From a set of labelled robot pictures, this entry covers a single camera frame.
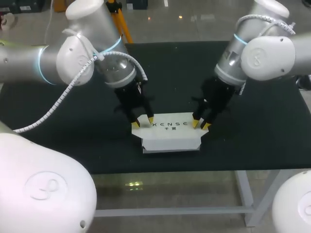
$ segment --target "black table surface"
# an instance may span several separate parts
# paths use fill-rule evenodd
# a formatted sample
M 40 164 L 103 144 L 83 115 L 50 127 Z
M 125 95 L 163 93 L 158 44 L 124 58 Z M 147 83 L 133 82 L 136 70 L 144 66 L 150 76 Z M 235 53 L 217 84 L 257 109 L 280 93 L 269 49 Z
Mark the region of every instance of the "black table surface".
M 127 45 L 149 78 L 155 113 L 192 112 L 200 85 L 223 53 L 226 42 Z M 0 120 L 12 129 L 29 125 L 54 104 L 65 87 L 5 84 Z M 293 79 L 248 81 L 202 137 L 199 152 L 142 154 L 140 140 L 121 112 L 118 100 L 99 75 L 75 87 L 54 114 L 22 134 L 62 152 L 92 174 L 252 170 L 311 167 L 311 115 Z

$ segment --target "metal table frame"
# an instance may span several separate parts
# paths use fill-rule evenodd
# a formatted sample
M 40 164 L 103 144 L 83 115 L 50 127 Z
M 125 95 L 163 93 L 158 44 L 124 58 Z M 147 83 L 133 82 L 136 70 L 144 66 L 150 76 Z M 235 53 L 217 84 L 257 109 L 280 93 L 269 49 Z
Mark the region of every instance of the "metal table frame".
M 265 181 L 262 194 L 254 200 L 246 171 L 235 171 L 243 206 L 97 210 L 95 217 L 245 214 L 246 226 L 255 227 L 259 225 L 278 189 L 291 174 L 292 170 L 271 170 Z

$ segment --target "orange tripod leg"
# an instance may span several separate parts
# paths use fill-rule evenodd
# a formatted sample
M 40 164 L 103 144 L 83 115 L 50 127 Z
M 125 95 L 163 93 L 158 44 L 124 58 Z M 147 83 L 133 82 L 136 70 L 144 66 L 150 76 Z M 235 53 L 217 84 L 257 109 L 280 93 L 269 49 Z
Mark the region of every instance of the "orange tripod leg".
M 124 20 L 123 13 L 122 13 L 121 9 L 118 10 L 118 14 L 116 16 L 119 19 L 119 22 L 121 24 L 121 27 L 123 29 L 123 32 L 124 32 L 124 35 L 126 37 L 127 42 L 132 44 L 133 43 L 133 39 L 131 37 L 130 32 L 128 31 L 128 28 L 126 26 L 126 22 Z

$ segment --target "gray floor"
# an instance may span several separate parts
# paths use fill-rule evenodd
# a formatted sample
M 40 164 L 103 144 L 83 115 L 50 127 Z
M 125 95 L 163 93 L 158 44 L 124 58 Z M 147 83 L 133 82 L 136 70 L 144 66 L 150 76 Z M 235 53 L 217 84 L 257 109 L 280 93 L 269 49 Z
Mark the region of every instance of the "gray floor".
M 311 31 L 311 11 L 300 0 L 281 2 L 290 9 L 297 33 Z M 251 4 L 252 0 L 168 0 L 165 7 L 164 0 L 149 0 L 146 11 L 124 9 L 123 12 L 136 43 L 229 40 L 235 22 L 247 14 Z M 49 11 L 18 15 L 17 25 L 9 32 L 0 32 L 0 38 L 29 45 L 43 44 L 48 20 Z M 48 42 L 55 41 L 65 27 L 64 14 L 53 14 Z M 311 109 L 311 94 L 302 95 Z M 255 196 L 267 174 L 267 171 L 248 172 Z M 99 209 L 240 204 L 231 171 L 116 174 L 94 176 L 94 180 Z M 126 186 L 136 181 L 143 184 L 138 190 Z M 252 229 L 245 227 L 242 215 L 142 216 L 96 218 L 89 232 L 275 233 L 275 230 L 269 213 L 260 226 Z

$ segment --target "cable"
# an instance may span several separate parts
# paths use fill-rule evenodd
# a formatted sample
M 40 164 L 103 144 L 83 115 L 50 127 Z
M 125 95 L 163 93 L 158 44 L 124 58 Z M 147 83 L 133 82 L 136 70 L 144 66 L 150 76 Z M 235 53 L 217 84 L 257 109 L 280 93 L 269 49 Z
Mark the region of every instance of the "cable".
M 139 64 L 139 62 L 132 56 L 130 56 L 127 53 L 123 53 L 123 52 L 117 52 L 117 51 L 111 51 L 111 52 L 103 52 L 101 53 L 104 57 L 105 56 L 109 56 L 109 55 L 117 55 L 117 56 L 122 56 L 125 57 L 127 59 L 129 59 L 130 61 L 132 61 L 137 68 L 140 70 L 141 75 L 143 77 L 143 80 L 148 80 L 147 75 L 145 73 L 145 71 L 143 70 L 143 68 L 141 67 L 141 65 Z M 86 69 L 92 64 L 94 63 L 96 60 L 98 60 L 99 57 L 97 55 L 93 56 L 83 67 L 82 69 L 79 71 L 79 73 L 74 77 L 74 79 L 71 81 L 71 83 L 68 85 L 68 87 L 66 88 L 66 90 L 63 92 L 63 94 L 58 98 L 58 100 L 55 102 L 55 104 L 52 106 L 52 108 L 39 120 L 37 120 L 35 123 L 26 126 L 24 128 L 20 128 L 17 130 L 13 130 L 16 133 L 23 133 L 29 130 L 32 130 L 34 128 L 36 128 L 37 126 L 39 126 L 40 124 L 42 124 L 46 119 L 48 119 L 52 113 L 58 108 L 58 106 L 61 104 L 61 102 L 64 100 L 64 98 L 68 95 L 68 93 L 70 92 L 70 90 L 72 90 L 72 88 L 74 87 L 75 83 L 78 81 L 78 79 L 80 78 L 80 76 L 86 71 Z
M 248 20 L 248 19 L 261 19 L 261 20 L 266 21 L 268 23 L 275 23 L 275 25 L 278 25 L 279 27 L 281 27 L 284 31 L 288 32 L 289 34 L 291 34 L 291 35 L 295 34 L 295 32 L 292 29 L 292 26 L 289 26 L 288 24 L 284 23 L 283 21 L 275 20 L 272 17 L 262 16 L 262 15 L 246 15 L 246 16 L 243 16 L 238 20 L 236 27 L 238 27 L 243 21 Z
M 48 32 L 49 32 L 49 28 L 52 22 L 52 16 L 53 16 L 53 4 L 54 4 L 54 0 L 51 0 L 51 7 L 50 7 L 50 20 L 49 23 L 47 25 L 47 28 L 45 30 L 45 34 L 44 34 L 44 44 L 47 44 L 47 37 L 48 37 Z

